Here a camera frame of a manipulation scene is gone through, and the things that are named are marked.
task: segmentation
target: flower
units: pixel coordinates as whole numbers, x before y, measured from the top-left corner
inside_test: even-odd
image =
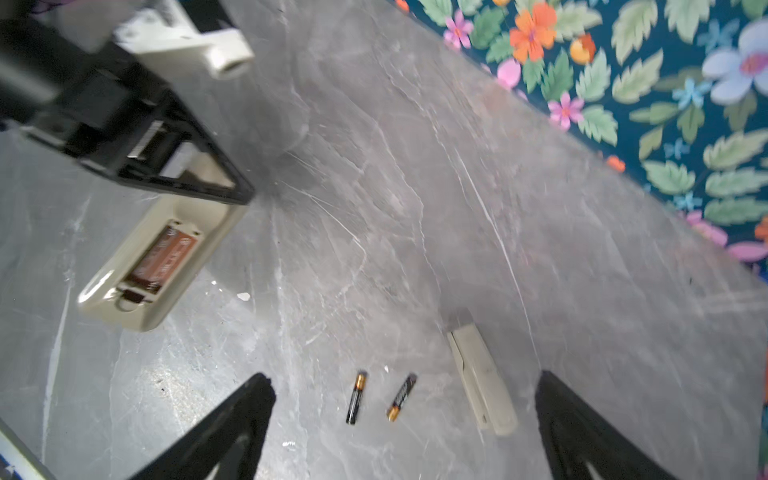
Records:
[[[768,215],[755,225],[755,238],[765,241],[766,245],[768,245]]]
[[[547,105],[551,112],[549,120],[553,124],[559,124],[560,128],[564,131],[571,127],[571,120],[575,122],[584,120],[584,115],[581,114],[584,100],[575,98],[571,101],[571,96],[568,92],[563,92],[563,95],[560,96],[560,103],[551,101]]]
[[[514,58],[507,58],[499,64],[496,70],[496,83],[506,91],[520,83],[520,64]]]
[[[673,144],[664,144],[664,158],[675,157],[680,160],[680,157],[689,153],[690,145],[686,145],[682,138],[678,138]]]
[[[694,192],[688,192],[685,196],[675,195],[672,198],[675,208],[678,210],[693,210],[696,207],[701,207],[703,201],[699,197],[694,197]]]
[[[579,65],[591,63],[597,50],[592,41],[592,35],[588,33],[571,42],[571,58]]]
[[[528,57],[532,61],[544,57],[544,48],[554,45],[554,24],[558,14],[546,3],[533,6],[533,15],[528,10],[522,10],[515,17],[515,25],[509,31],[509,44],[515,49],[513,54],[520,63],[525,63]]]
[[[621,159],[616,155],[611,155],[610,157],[608,157],[605,163],[620,174],[622,174],[624,170],[627,169],[627,165],[623,161],[621,161]]]
[[[458,51],[464,48],[469,48],[472,44],[469,43],[469,34],[475,29],[474,24],[469,20],[464,19],[464,14],[458,8],[456,13],[451,17],[445,17],[445,26],[447,29],[442,33],[442,37],[445,40],[445,44],[454,50]]]
[[[748,24],[739,35],[739,49],[718,48],[707,56],[701,71],[706,78],[720,79],[710,96],[718,105],[735,104],[752,83],[768,95],[768,18]]]
[[[711,81],[703,81],[696,84],[692,78],[686,78],[684,88],[672,90],[672,98],[677,100],[677,107],[681,110],[690,105],[691,102],[701,108],[701,105],[704,104],[704,94],[711,88]]]
[[[733,36],[739,31],[739,19],[734,18],[721,29],[717,20],[710,22],[710,30],[696,37],[696,45],[704,47],[705,53],[710,53],[717,47],[733,46]]]
[[[701,234],[702,237],[711,240],[713,243],[725,247],[728,243],[728,233],[725,233],[720,227],[715,227],[713,224],[707,222],[701,218],[701,210],[694,210],[690,212],[685,220]]]

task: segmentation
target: white plastic object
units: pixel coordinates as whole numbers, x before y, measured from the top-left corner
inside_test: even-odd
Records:
[[[197,154],[186,172],[207,183],[233,186],[209,154]],[[161,195],[80,293],[80,310],[125,329],[145,332],[155,328],[247,208],[247,205],[222,204],[215,200]],[[193,245],[180,260],[174,259],[159,288],[153,290],[136,284],[130,275],[149,257],[153,245],[168,227],[180,232],[185,239],[194,238]],[[155,263],[154,268],[167,265],[165,259],[173,253],[171,249],[164,251],[167,257],[158,256],[163,263]]]
[[[170,80],[203,64],[216,79],[245,71],[253,51],[231,25],[200,33],[178,0],[158,0],[114,31],[115,42],[147,68]]]
[[[515,407],[477,326],[450,332],[448,341],[478,426],[510,435],[518,426]]]

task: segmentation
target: leaf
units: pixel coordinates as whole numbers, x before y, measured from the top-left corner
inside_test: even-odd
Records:
[[[670,31],[676,28],[680,40],[692,44],[699,22],[710,19],[710,5],[714,4],[715,0],[667,0],[664,17]]]
[[[501,8],[483,8],[473,19],[475,29],[469,34],[469,41],[478,50],[485,50],[502,30],[505,13]]]
[[[528,93],[531,93],[538,82],[541,81],[541,75],[544,73],[544,59],[537,61],[526,61],[523,64],[523,81]]]
[[[648,108],[638,108],[629,112],[629,119],[642,124],[658,125],[677,115],[680,109],[669,101],[656,101]]]
[[[744,10],[744,14],[750,19],[755,20],[763,16],[763,13],[768,7],[768,0],[743,0],[741,2],[741,8]]]
[[[549,64],[547,73],[541,80],[541,94],[546,101],[560,100],[560,96],[573,86],[574,69],[568,60],[568,54],[561,48],[554,64]]]
[[[419,0],[424,5],[424,13],[437,25],[445,27],[445,19],[453,17],[451,0]]]
[[[752,167],[731,172],[715,172],[707,178],[705,189],[711,197],[735,197],[755,194],[768,185],[768,172],[755,171]]]
[[[558,22],[554,24],[557,41],[571,40],[583,35],[587,28],[603,23],[603,16],[587,7],[587,2],[569,1],[555,9]]]
[[[677,119],[677,129],[683,133],[683,140],[689,145],[696,140],[696,134],[702,125],[704,125],[704,110],[694,104],[688,105]]]
[[[724,226],[754,222],[765,214],[768,214],[768,202],[758,201],[755,197],[711,200],[704,208],[704,218]]]
[[[648,181],[658,188],[662,194],[684,194],[696,182],[696,174],[689,172],[685,165],[677,165],[668,161],[665,164],[657,161],[643,162]]]
[[[768,257],[768,248],[763,242],[734,243],[725,250],[742,262],[758,262]]]
[[[594,141],[604,141],[616,146],[618,140],[616,130],[619,128],[619,123],[614,119],[612,112],[604,110],[602,105],[591,105],[581,111],[581,114],[584,119],[578,122],[578,129],[582,134]]]
[[[537,3],[544,3],[544,0],[515,0],[515,8],[518,10],[518,13],[523,10],[528,10],[530,12],[533,6]]]
[[[690,78],[694,83],[699,83],[704,79],[701,74],[701,67],[682,67],[676,75],[664,77],[654,85],[655,91],[672,91],[685,87],[685,81]]]
[[[458,0],[458,9],[467,16],[472,16],[477,13],[478,8],[481,6],[482,0]]]
[[[728,119],[731,131],[743,130],[750,115],[757,111],[757,96],[749,90],[738,103],[730,104],[723,110],[723,116]]]
[[[485,63],[505,60],[506,58],[511,57],[512,52],[514,51],[512,45],[509,44],[509,33],[504,32],[491,42],[488,53],[485,54]]]
[[[663,135],[664,126],[660,125],[640,137],[640,152],[638,153],[640,160],[645,160],[652,151],[661,146],[661,138]]]
[[[727,170],[738,167],[763,151],[768,142],[768,128],[751,131],[748,134],[736,132],[730,137],[720,137],[715,145],[704,148],[704,164],[712,170]]]
[[[633,49],[640,51],[643,40],[648,38],[650,28],[658,19],[656,0],[631,0],[621,7],[611,36],[611,46],[616,49],[619,65],[624,64]]]
[[[659,80],[659,69],[664,61],[664,50],[660,49],[650,57],[637,60],[614,79],[614,100],[622,104],[633,104],[647,94]]]
[[[576,96],[586,101],[600,100],[610,84],[611,67],[608,66],[605,50],[601,48],[592,63],[584,67],[584,71],[579,74]]]

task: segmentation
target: black and gold battery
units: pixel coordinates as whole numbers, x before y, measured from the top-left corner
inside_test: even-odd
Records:
[[[360,408],[362,389],[366,386],[366,373],[360,372],[355,379],[355,388],[352,390],[352,398],[349,401],[349,409],[346,411],[346,422],[355,425],[357,410]]]
[[[408,394],[411,392],[411,389],[413,389],[413,386],[415,384],[416,384],[416,374],[415,373],[408,374],[408,378],[406,378],[406,382],[403,383],[402,386],[400,387],[400,390],[397,391],[397,395],[395,395],[395,399],[392,401],[392,406],[389,407],[389,410],[386,411],[386,418],[388,418],[390,422],[394,422],[395,419],[397,419],[397,415],[400,413],[402,404],[408,398]]]

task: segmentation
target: light blue flower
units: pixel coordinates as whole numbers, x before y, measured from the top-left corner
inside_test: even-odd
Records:
[[[672,98],[677,100],[677,107],[683,110],[693,102],[697,107],[704,104],[704,94],[712,88],[711,81],[702,81],[699,84],[692,78],[685,79],[685,87],[672,90]]]
[[[688,192],[685,197],[681,195],[675,195],[672,198],[675,208],[678,210],[696,210],[697,207],[701,207],[703,203],[699,197],[694,197],[694,192]]]
[[[673,144],[664,144],[664,158],[675,157],[680,160],[680,157],[689,153],[690,145],[686,145],[682,138],[678,138]]]
[[[734,18],[720,28],[717,20],[710,22],[710,30],[696,37],[696,45],[704,47],[704,51],[709,54],[717,47],[733,47],[733,36],[739,31],[739,19]]]

